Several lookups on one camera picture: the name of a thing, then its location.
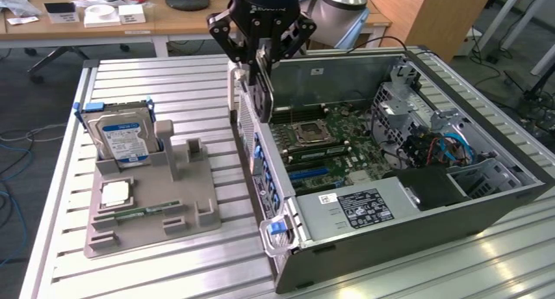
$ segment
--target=motherboard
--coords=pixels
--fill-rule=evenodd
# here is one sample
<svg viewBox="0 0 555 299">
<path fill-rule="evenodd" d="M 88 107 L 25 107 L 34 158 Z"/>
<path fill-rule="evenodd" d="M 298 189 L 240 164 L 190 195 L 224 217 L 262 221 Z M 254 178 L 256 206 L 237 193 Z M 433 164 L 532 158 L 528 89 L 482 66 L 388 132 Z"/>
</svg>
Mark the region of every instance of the motherboard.
<svg viewBox="0 0 555 299">
<path fill-rule="evenodd" d="M 352 105 L 285 110 L 272 122 L 296 195 L 378 180 L 392 170 L 370 136 L 364 110 Z"/>
</svg>

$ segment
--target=white chip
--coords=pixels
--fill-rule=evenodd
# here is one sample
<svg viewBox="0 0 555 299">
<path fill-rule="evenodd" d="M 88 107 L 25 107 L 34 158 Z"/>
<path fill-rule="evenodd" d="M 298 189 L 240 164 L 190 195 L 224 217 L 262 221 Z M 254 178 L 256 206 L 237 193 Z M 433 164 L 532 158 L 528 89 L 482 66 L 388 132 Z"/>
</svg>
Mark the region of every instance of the white chip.
<svg viewBox="0 0 555 299">
<path fill-rule="evenodd" d="M 108 183 L 102 187 L 101 204 L 106 206 L 120 205 L 129 198 L 129 184 L 125 181 Z"/>
</svg>

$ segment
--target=circuit board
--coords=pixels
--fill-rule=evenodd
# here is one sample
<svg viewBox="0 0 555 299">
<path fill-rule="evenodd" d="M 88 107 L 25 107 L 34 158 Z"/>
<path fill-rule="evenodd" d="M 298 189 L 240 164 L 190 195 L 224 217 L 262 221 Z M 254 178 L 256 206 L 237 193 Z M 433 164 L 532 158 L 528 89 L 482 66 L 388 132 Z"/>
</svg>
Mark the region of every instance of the circuit board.
<svg viewBox="0 0 555 299">
<path fill-rule="evenodd" d="M 298 133 L 298 125 L 306 125 L 305 128 L 310 131 L 312 135 L 306 135 L 306 137 L 314 139 L 312 146 L 298 140 L 302 134 Z M 290 151 L 294 148 L 301 148 L 304 155 L 310 156 L 306 161 L 290 164 L 292 157 L 286 157 L 285 153 L 282 154 L 290 184 L 297 195 L 378 180 L 382 174 L 392 170 L 389 163 L 382 157 L 380 146 L 369 136 L 369 131 L 364 125 L 365 120 L 361 111 L 342 105 L 328 107 L 325 118 L 322 119 L 270 125 L 278 149 Z M 328 148 L 328 151 L 340 149 L 344 144 L 344 152 L 336 156 L 324 156 L 322 153 L 318 153 L 318 151 L 325 149 L 318 144 L 333 143 L 338 147 Z M 316 172 L 320 174 L 302 177 L 304 173 Z"/>
</svg>

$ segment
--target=white table leg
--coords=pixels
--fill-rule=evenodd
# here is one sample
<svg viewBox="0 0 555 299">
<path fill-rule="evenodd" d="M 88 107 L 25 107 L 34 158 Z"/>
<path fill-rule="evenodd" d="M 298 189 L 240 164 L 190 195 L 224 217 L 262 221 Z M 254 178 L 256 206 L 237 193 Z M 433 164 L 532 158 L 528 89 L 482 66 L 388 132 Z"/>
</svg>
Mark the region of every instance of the white table leg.
<svg viewBox="0 0 555 299">
<path fill-rule="evenodd" d="M 166 53 L 166 42 L 169 40 L 166 39 L 166 36 L 153 36 L 152 37 L 152 43 L 154 44 L 154 51 L 156 51 L 156 57 L 168 57 L 169 54 Z"/>
<path fill-rule="evenodd" d="M 520 19 L 520 22 L 516 24 L 516 27 L 510 31 L 509 36 L 502 41 L 502 45 L 501 45 L 502 49 L 506 50 L 510 47 L 513 41 L 516 40 L 516 37 L 520 35 L 521 31 L 524 30 L 524 27 L 526 26 L 530 18 L 536 14 L 536 12 L 537 12 L 537 10 L 541 7 L 544 2 L 545 2 L 545 0 L 536 0 L 536 2 L 533 2 L 533 4 L 530 5 L 529 9 L 526 10 L 526 13 L 524 14 L 522 18 Z"/>
<path fill-rule="evenodd" d="M 368 36 L 368 40 L 372 40 L 373 38 L 380 38 L 384 33 L 385 33 L 385 26 L 373 27 L 372 28 L 372 33 Z M 365 47 L 378 47 L 380 43 L 381 43 L 381 40 L 368 42 L 365 44 Z"/>
<path fill-rule="evenodd" d="M 553 60 L 555 60 L 555 44 L 551 47 L 551 49 L 547 51 L 544 57 L 539 60 L 537 64 L 535 65 L 529 73 L 535 76 L 539 76 L 545 71 L 547 66 L 551 64 L 551 61 Z"/>
<path fill-rule="evenodd" d="M 498 25 L 501 24 L 502 19 L 506 17 L 506 14 L 509 13 L 510 8 L 513 7 L 513 4 L 516 3 L 516 0 L 506 0 L 504 3 L 504 6 L 501 8 L 501 11 L 496 15 L 492 24 L 485 30 L 484 35 L 481 36 L 481 39 L 478 40 L 477 47 L 478 49 L 484 49 L 484 46 L 486 42 L 489 41 L 489 38 L 492 37 L 496 29 L 498 28 Z"/>
</svg>

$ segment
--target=wooden desk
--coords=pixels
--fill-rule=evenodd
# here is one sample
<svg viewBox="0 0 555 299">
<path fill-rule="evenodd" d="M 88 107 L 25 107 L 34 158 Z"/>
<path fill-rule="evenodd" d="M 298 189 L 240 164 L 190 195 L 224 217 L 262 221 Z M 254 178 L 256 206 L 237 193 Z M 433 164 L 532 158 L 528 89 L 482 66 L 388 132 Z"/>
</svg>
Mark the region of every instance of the wooden desk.
<svg viewBox="0 0 555 299">
<path fill-rule="evenodd" d="M 229 2 L 229 0 L 210 0 L 210 6 L 205 10 L 181 12 L 169 8 L 165 5 L 165 0 L 149 0 L 154 5 L 144 9 L 146 23 L 85 28 L 82 22 L 52 24 L 45 15 L 44 3 L 69 2 L 72 0 L 29 1 L 42 11 L 42 15 L 38 17 L 40 21 L 22 25 L 9 25 L 5 19 L 14 16 L 8 10 L 4 10 L 0 13 L 0 48 L 152 42 L 158 57 L 168 56 L 165 47 L 168 41 L 212 38 L 206 30 L 206 15 L 225 10 Z M 368 5 L 372 13 L 362 32 L 370 34 L 370 37 L 382 36 L 390 21 L 378 13 L 373 4 L 369 3 Z M 77 11 L 82 21 L 82 8 L 77 8 Z"/>
</svg>

